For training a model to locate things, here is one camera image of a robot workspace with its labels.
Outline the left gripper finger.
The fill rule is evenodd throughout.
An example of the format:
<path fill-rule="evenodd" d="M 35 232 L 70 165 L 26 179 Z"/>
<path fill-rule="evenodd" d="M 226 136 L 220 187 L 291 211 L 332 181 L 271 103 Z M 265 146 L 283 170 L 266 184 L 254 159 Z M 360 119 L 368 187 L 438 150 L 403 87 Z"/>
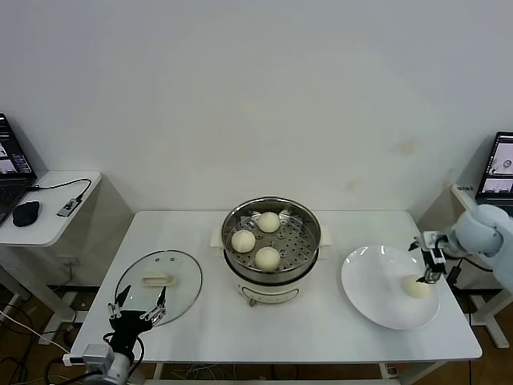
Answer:
<path fill-rule="evenodd" d="M 107 308 L 109 311 L 109 319 L 121 317 L 121 308 L 123 307 L 123 304 L 127 299 L 130 289 L 131 285 L 128 285 L 124 290 L 122 290 L 115 296 L 115 300 L 113 302 L 109 302 L 107 304 Z"/>
<path fill-rule="evenodd" d="M 160 295 L 157 298 L 155 306 L 139 316 L 141 320 L 149 321 L 152 325 L 156 325 L 163 318 L 163 316 L 166 314 L 166 289 L 167 287 L 164 286 L 160 291 Z"/>

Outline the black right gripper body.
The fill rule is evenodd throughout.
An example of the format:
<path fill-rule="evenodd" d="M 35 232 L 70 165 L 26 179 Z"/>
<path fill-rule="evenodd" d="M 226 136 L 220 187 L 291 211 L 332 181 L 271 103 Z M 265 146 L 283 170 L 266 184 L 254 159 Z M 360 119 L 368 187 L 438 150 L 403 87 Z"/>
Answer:
<path fill-rule="evenodd" d="M 422 257 L 425 263 L 425 276 L 442 276 L 446 274 L 446 259 L 441 249 L 423 249 Z"/>

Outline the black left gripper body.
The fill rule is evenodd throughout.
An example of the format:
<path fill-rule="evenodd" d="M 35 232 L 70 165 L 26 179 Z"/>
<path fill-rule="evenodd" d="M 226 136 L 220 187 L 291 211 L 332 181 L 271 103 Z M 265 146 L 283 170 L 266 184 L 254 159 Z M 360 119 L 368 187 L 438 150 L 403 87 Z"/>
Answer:
<path fill-rule="evenodd" d="M 131 355 L 136 339 L 152 328 L 152 321 L 141 310 L 121 310 L 109 317 L 114 331 L 109 342 L 115 353 Z"/>

